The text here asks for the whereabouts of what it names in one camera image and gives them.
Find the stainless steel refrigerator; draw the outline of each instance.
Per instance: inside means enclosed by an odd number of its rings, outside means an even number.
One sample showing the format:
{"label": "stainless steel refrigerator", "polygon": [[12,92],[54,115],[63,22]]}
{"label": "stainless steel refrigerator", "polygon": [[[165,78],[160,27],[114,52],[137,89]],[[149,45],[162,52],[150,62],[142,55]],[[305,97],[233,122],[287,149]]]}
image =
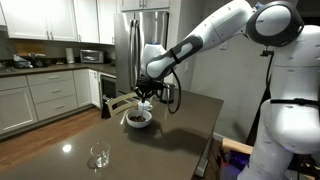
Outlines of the stainless steel refrigerator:
{"label": "stainless steel refrigerator", "polygon": [[167,11],[115,15],[117,96],[133,91],[145,44],[162,44],[166,49],[168,18]]}

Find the glass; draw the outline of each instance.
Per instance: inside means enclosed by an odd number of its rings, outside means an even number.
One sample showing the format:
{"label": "glass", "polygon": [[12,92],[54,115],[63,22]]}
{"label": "glass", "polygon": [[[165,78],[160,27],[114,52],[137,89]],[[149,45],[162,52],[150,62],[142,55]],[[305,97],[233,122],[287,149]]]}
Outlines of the glass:
{"label": "glass", "polygon": [[98,168],[106,167],[110,163],[110,145],[106,142],[98,142],[92,146],[92,159]]}

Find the humanoid robot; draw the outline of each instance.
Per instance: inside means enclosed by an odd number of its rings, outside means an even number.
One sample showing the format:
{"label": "humanoid robot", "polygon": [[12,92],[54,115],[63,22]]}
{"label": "humanoid robot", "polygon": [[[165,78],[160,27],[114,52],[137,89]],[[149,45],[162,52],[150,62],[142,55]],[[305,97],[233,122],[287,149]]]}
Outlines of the humanoid robot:
{"label": "humanoid robot", "polygon": [[273,50],[264,52],[272,52],[274,60],[271,99],[261,106],[253,152],[238,179],[287,179],[285,172],[294,153],[320,150],[320,27],[304,25],[292,4],[275,1],[251,8],[245,0],[234,0],[170,50],[147,45],[136,92],[142,99],[150,97],[181,61],[239,34],[270,46]]}

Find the upper cabinet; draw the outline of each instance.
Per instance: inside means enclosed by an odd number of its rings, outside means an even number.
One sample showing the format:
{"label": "upper cabinet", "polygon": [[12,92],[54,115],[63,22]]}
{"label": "upper cabinet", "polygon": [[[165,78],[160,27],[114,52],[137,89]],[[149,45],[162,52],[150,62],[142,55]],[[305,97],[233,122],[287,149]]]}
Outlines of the upper cabinet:
{"label": "upper cabinet", "polygon": [[79,42],[99,43],[97,0],[74,0],[74,7]]}
{"label": "upper cabinet", "polygon": [[3,12],[0,4],[0,26],[5,26],[5,25],[6,25],[6,21],[4,20],[4,16],[3,16]]}
{"label": "upper cabinet", "polygon": [[1,0],[10,38],[78,41],[72,0]]}
{"label": "upper cabinet", "polygon": [[97,0],[99,35],[101,44],[114,44],[114,20],[116,0]]}
{"label": "upper cabinet", "polygon": [[119,0],[121,11],[169,8],[170,0]]}

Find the countertop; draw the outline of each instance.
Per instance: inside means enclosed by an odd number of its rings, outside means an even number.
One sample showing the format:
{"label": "countertop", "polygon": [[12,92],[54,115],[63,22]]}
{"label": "countertop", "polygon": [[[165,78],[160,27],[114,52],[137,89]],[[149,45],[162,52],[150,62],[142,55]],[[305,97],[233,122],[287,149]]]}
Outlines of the countertop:
{"label": "countertop", "polygon": [[[130,127],[122,112],[17,165],[0,179],[191,179],[222,104],[183,91],[180,110],[171,115],[165,104],[153,100],[152,122],[146,128]],[[93,165],[89,151],[96,142],[111,145],[106,168]],[[67,144],[70,152],[63,151]]]}
{"label": "countertop", "polygon": [[42,68],[30,68],[30,69],[17,69],[10,67],[9,69],[12,72],[0,73],[0,78],[3,77],[12,77],[12,76],[21,76],[21,75],[30,75],[30,74],[39,74],[39,73],[49,73],[57,71],[69,71],[69,70],[78,70],[78,69],[92,69],[99,72],[107,73],[113,76],[116,76],[116,67],[111,66],[110,64],[84,64],[84,63],[74,63],[74,64],[62,64],[62,65],[51,65],[48,67]]}

